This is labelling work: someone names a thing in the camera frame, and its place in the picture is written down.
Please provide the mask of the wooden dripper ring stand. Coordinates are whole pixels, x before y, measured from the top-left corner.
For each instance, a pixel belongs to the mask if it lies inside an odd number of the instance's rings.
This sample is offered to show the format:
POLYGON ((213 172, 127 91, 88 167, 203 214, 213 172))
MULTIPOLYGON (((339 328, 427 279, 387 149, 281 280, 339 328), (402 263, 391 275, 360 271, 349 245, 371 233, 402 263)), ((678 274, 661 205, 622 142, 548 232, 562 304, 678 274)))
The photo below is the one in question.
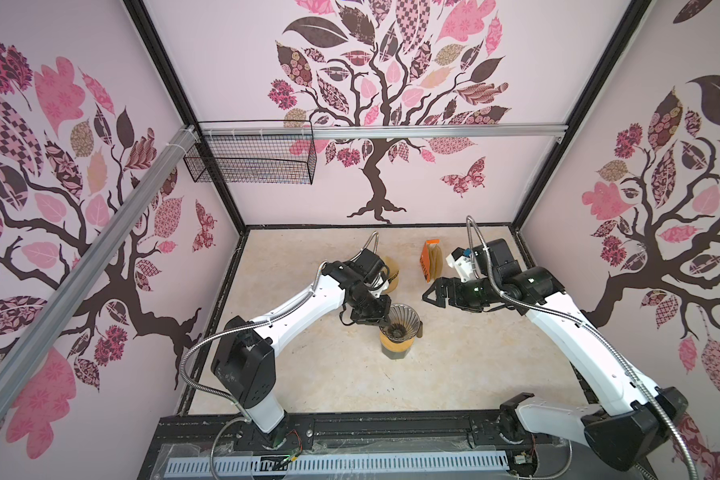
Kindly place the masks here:
POLYGON ((398 286, 399 279, 395 278, 391 282, 388 283, 387 288, 383 291, 383 294, 391 294, 398 286))

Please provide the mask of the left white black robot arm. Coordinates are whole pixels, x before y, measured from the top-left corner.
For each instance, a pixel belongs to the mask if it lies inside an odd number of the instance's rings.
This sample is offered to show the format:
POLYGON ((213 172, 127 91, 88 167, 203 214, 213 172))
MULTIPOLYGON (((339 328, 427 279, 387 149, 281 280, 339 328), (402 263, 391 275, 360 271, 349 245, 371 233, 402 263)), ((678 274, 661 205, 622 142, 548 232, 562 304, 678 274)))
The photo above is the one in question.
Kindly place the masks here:
POLYGON ((274 393, 278 355, 335 310, 350 313, 349 326, 389 325, 391 299, 384 293, 389 278, 385 262, 365 248, 349 260, 321 264, 308 287, 273 311, 227 322, 210 369, 270 447, 279 447, 288 433, 288 414, 274 393))

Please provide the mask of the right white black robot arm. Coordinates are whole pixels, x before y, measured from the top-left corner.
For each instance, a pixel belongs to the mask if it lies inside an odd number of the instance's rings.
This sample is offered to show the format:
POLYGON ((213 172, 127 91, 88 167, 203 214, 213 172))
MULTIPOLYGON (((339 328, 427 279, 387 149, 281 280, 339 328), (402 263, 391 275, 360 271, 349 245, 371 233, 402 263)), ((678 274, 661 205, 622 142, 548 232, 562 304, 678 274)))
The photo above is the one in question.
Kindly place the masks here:
POLYGON ((538 327, 566 356, 597 401, 574 407, 520 393, 504 402, 499 430, 508 442, 545 434, 587 446, 606 465, 627 471, 672 441, 690 477, 697 471, 678 423, 688 401, 660 387, 611 345, 545 268, 522 269, 506 242, 457 248, 446 258, 452 278, 433 280, 423 301, 470 313, 513 309, 538 327))

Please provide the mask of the grey glass server with knob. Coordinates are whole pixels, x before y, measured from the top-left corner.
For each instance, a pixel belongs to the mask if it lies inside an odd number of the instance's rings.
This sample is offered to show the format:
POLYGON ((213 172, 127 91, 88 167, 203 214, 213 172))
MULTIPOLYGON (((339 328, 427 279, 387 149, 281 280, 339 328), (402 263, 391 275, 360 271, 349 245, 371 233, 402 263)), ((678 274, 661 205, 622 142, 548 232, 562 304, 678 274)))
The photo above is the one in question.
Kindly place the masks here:
POLYGON ((381 351, 392 360, 405 358, 415 341, 423 336, 422 329, 416 331, 397 325, 380 332, 381 351))

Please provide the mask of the brown paper filter stack holder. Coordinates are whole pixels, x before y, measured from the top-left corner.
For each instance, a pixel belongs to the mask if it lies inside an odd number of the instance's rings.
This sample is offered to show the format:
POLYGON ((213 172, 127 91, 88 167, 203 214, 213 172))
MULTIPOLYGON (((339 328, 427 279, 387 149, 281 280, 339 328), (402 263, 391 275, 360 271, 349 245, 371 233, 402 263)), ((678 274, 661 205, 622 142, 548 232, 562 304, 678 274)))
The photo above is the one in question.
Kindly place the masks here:
POLYGON ((420 266, 427 283, 436 280, 442 273, 443 253, 439 239, 426 240, 420 254, 420 266))

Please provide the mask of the grey ribbed glass dripper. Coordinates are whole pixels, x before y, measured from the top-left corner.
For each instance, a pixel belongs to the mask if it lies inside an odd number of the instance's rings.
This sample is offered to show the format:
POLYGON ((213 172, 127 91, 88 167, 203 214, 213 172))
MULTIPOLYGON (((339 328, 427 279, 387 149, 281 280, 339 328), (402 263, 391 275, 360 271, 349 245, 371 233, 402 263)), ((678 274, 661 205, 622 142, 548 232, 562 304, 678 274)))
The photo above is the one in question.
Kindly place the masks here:
POLYGON ((397 325, 404 326, 405 328, 414 331, 421 328, 423 333, 423 322, 419 314, 416 310, 406 304, 393 304, 390 307, 388 313, 388 324, 382 326, 380 331, 397 325))

